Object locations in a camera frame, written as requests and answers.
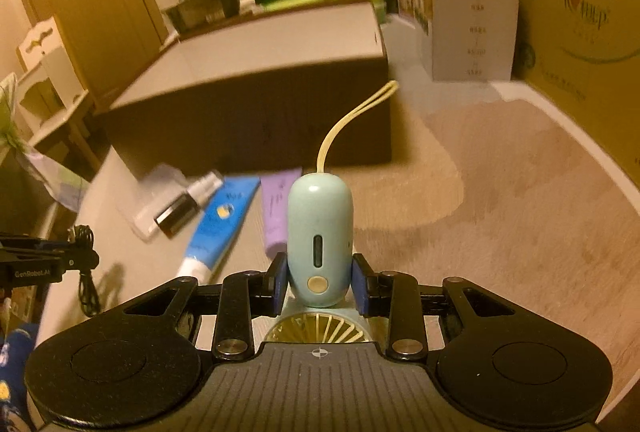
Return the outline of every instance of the metal screw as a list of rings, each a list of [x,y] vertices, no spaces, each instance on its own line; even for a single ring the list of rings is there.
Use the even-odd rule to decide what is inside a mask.
[[[241,352],[246,351],[249,346],[243,340],[238,340],[237,338],[229,338],[227,340],[222,340],[217,346],[218,352],[222,354],[241,354]]]
[[[193,329],[194,320],[194,316],[191,313],[183,314],[182,316],[180,316],[180,319],[178,319],[175,330],[178,331],[179,335],[188,338],[191,330]]]
[[[403,338],[402,340],[394,341],[391,348],[398,354],[418,354],[422,351],[423,346],[418,340]]]

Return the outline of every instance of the cable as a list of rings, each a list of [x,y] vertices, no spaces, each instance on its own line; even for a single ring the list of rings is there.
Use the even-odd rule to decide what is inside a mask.
[[[89,226],[77,225],[69,231],[70,241],[76,247],[85,249],[94,248],[94,232]],[[82,313],[88,318],[95,317],[100,313],[100,299],[98,291],[91,276],[91,270],[80,271],[80,282],[78,283],[78,301],[82,308]]]
[[[98,298],[98,291],[95,289],[94,279],[91,277],[91,271],[80,272],[78,300],[84,316],[91,318],[100,313],[100,299]]]
[[[331,143],[334,142],[334,139],[338,135],[340,130],[342,130],[345,125],[347,125],[347,123],[356,119],[363,112],[367,112],[367,110],[369,110],[370,108],[373,108],[383,101],[389,99],[395,94],[396,90],[398,90],[398,87],[398,82],[395,79],[387,82],[384,86],[382,86],[382,88],[380,88],[379,91],[360,103],[356,108],[354,108],[350,113],[348,113],[334,125],[334,127],[325,136],[324,141],[322,141],[322,144],[320,145],[317,163],[319,174],[324,173],[324,161],[326,159],[327,152],[329,151]]]

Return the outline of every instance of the blue tube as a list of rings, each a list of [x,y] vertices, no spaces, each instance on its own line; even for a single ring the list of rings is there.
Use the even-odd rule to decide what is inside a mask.
[[[242,226],[259,183],[258,177],[225,177],[191,237],[178,277],[196,277],[198,284],[209,282]]]

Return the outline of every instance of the blue cloth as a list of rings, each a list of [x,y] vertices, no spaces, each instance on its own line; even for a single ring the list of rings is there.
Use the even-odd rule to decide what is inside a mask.
[[[27,409],[24,365],[37,334],[36,323],[25,323],[9,333],[0,351],[1,432],[31,432],[35,428]]]

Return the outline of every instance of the beige carpet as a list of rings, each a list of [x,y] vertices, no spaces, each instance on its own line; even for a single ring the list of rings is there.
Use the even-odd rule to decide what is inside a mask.
[[[632,206],[525,101],[422,116],[396,102],[394,112],[408,141],[395,162],[339,171],[354,193],[357,250],[421,283],[466,277],[586,336],[613,364],[614,398],[640,367]]]

